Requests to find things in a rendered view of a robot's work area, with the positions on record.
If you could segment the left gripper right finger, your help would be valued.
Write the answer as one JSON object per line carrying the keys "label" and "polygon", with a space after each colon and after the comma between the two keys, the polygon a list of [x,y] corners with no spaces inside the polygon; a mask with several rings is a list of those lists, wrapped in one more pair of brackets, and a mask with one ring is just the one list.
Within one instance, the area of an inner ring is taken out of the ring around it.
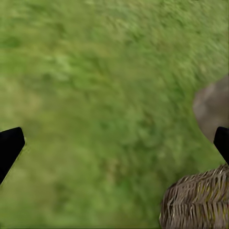
{"label": "left gripper right finger", "polygon": [[229,165],[229,129],[218,127],[214,144]]}

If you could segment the wicker basket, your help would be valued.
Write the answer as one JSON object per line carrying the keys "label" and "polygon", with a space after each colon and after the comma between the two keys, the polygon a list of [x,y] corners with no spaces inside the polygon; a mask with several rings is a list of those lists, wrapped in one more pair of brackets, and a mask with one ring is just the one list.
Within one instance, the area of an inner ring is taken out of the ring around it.
{"label": "wicker basket", "polygon": [[161,229],[229,229],[229,165],[180,178],[160,204]]}

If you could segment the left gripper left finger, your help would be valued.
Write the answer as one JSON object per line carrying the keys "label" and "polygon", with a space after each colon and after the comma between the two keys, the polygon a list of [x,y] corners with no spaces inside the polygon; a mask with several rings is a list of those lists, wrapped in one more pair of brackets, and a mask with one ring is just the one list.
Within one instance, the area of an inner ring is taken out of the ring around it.
{"label": "left gripper left finger", "polygon": [[0,184],[25,145],[20,127],[0,132]]}

